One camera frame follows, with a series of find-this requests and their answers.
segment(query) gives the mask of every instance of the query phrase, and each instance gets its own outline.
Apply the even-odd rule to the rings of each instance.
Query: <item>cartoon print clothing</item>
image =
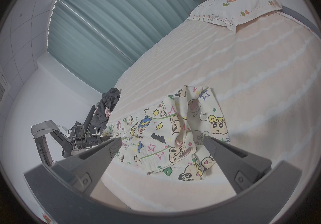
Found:
[[[203,180],[215,164],[203,145],[204,136],[230,142],[211,89],[186,85],[157,105],[108,123],[102,136],[122,138],[115,156],[119,162],[182,181]]]

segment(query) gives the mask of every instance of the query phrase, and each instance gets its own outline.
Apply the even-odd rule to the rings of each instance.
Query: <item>bed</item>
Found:
[[[121,97],[109,122],[152,105],[178,88],[205,85],[224,114],[231,145],[302,169],[284,210],[299,196],[320,158],[321,40],[277,11],[226,27],[186,20],[118,80]],[[133,210],[183,211],[235,195],[215,164],[203,181],[146,175],[113,160],[101,178]]]

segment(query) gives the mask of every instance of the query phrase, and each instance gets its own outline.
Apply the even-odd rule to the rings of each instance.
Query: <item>black garment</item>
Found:
[[[101,95],[102,99],[98,103],[98,108],[91,119],[90,124],[95,126],[99,130],[99,134],[105,129],[109,117],[106,117],[105,109],[108,107],[110,111],[114,109],[120,98],[119,90],[117,88],[111,88],[107,93]]]

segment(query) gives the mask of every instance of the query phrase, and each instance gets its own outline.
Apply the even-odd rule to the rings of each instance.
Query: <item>pillow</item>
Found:
[[[236,34],[236,26],[263,14],[281,10],[278,0],[207,0],[187,18],[226,26]]]

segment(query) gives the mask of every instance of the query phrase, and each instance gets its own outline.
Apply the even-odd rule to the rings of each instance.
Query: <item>curtain fold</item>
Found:
[[[104,93],[198,4],[198,0],[57,0],[47,50]]]

